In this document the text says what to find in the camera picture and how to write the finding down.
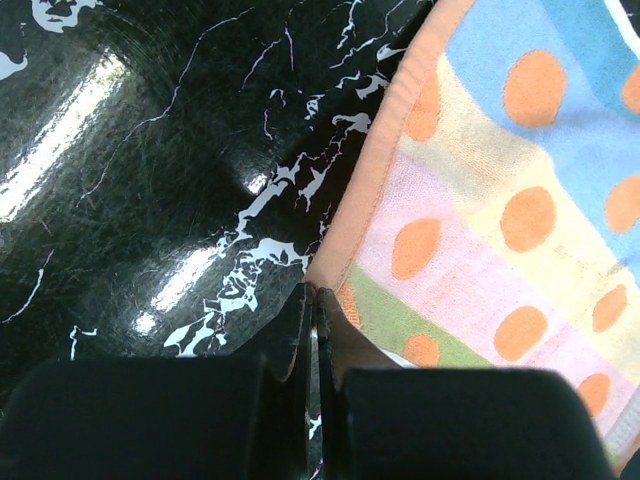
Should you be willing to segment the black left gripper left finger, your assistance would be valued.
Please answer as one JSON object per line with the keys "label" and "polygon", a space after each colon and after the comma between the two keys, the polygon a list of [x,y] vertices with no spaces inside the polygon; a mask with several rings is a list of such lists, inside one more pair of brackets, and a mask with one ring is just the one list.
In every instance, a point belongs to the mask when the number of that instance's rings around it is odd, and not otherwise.
{"label": "black left gripper left finger", "polygon": [[313,289],[228,355],[45,363],[1,422],[5,479],[301,479]]}

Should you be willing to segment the orange polka dot towel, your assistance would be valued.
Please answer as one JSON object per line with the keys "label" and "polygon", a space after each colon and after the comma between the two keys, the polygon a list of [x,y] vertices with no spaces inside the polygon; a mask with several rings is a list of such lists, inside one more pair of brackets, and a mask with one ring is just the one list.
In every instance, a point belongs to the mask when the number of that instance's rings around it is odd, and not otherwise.
{"label": "orange polka dot towel", "polygon": [[639,37],[618,1],[439,1],[306,278],[423,367],[553,370],[639,447]]}

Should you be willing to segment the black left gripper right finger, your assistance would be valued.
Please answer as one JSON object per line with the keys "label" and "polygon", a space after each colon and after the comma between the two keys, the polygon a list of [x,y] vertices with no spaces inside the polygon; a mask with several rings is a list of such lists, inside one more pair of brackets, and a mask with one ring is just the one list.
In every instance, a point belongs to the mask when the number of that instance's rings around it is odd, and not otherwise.
{"label": "black left gripper right finger", "polygon": [[558,374],[404,368],[317,293],[328,479],[609,479],[589,414]]}

